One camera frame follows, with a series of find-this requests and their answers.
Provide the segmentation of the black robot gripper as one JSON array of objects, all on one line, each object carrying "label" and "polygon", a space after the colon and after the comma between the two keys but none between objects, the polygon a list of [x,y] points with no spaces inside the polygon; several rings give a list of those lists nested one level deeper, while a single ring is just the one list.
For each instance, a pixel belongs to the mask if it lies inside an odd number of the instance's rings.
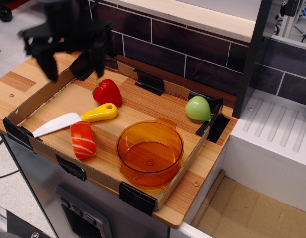
[{"label": "black robot gripper", "polygon": [[25,51],[36,58],[46,77],[57,82],[58,70],[53,57],[56,52],[88,51],[91,64],[98,78],[104,74],[106,53],[112,47],[111,30],[113,23],[79,17],[47,19],[45,23],[21,30],[18,36],[23,38]]}]

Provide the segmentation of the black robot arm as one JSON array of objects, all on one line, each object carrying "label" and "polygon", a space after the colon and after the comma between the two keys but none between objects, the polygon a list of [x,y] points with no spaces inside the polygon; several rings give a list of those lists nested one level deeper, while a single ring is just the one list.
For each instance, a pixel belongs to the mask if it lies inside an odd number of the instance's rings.
[{"label": "black robot arm", "polygon": [[104,74],[105,55],[112,49],[113,24],[92,20],[77,0],[43,0],[45,23],[21,30],[27,55],[34,57],[46,77],[58,79],[56,52],[81,51],[98,77]]}]

